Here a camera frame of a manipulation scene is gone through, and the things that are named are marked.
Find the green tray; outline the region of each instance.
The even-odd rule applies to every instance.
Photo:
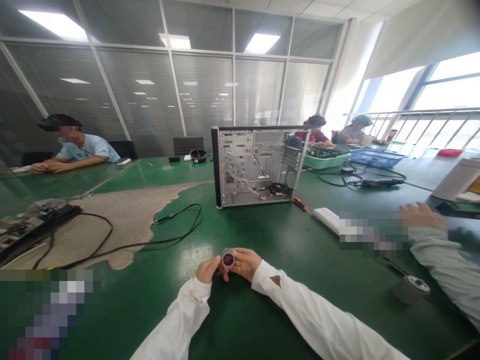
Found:
[[[328,159],[320,159],[317,157],[305,155],[303,165],[307,168],[312,168],[316,170],[333,168],[342,165],[343,162],[349,158],[349,156],[350,154],[345,154]]]

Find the red object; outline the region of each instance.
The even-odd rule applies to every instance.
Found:
[[[299,132],[296,132],[295,133],[295,136],[298,136],[301,138],[301,140],[304,142],[305,139],[307,138],[307,133],[306,132],[302,132],[302,131],[299,131]],[[327,141],[329,138],[326,137],[324,135],[323,132],[321,131],[318,131],[318,132],[315,132],[313,134],[310,135],[310,141],[314,141],[315,143],[318,143],[318,142],[322,142],[324,143],[325,141]]]
[[[437,153],[437,155],[457,157],[457,156],[460,156],[460,154],[463,152],[464,152],[463,150],[442,149]]]
[[[308,207],[305,206],[304,204],[302,204],[302,201],[298,198],[298,197],[294,197],[293,198],[293,202],[298,205],[298,207],[300,209],[302,209],[303,211],[307,211]]]

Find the person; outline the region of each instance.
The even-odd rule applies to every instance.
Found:
[[[358,115],[338,134],[337,143],[360,144],[360,139],[365,135],[363,129],[372,124],[372,120],[367,115]],[[388,144],[388,141],[377,140],[376,137],[373,138],[373,141],[382,145]]]
[[[106,140],[81,132],[82,124],[71,116],[52,114],[37,125],[46,132],[55,132],[55,137],[64,144],[54,158],[32,164],[30,169],[35,174],[63,173],[105,162],[113,163],[120,159]]]
[[[335,145],[329,140],[328,137],[322,132],[322,126],[327,123],[325,118],[320,114],[310,116],[303,125],[308,125],[311,127],[310,139],[309,142],[313,143],[315,147],[325,147],[325,148],[334,148]],[[306,132],[296,132],[295,136],[301,138],[301,141],[304,143],[307,140]]]
[[[411,253],[480,332],[480,267],[462,257],[460,244],[448,239],[444,217],[427,204],[400,210]]]
[[[234,248],[233,255],[235,262],[230,269],[220,264],[220,256],[199,265],[196,276],[181,287],[166,316],[130,360],[188,359],[192,336],[210,311],[207,301],[217,269],[224,281],[229,281],[231,271],[249,281],[254,291],[270,297],[323,360],[408,359],[353,315],[275,269],[253,250]]]

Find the ceiling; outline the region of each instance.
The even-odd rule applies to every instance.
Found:
[[[271,10],[289,15],[336,18],[356,18],[376,24],[419,0],[179,0],[209,5],[230,5],[250,10]]]

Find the pixelated area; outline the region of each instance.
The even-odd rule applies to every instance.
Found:
[[[397,258],[408,251],[408,229],[398,211],[340,211],[340,249],[370,258]]]
[[[2,356],[9,360],[53,360],[78,324],[98,313],[100,270],[3,270],[0,313]]]

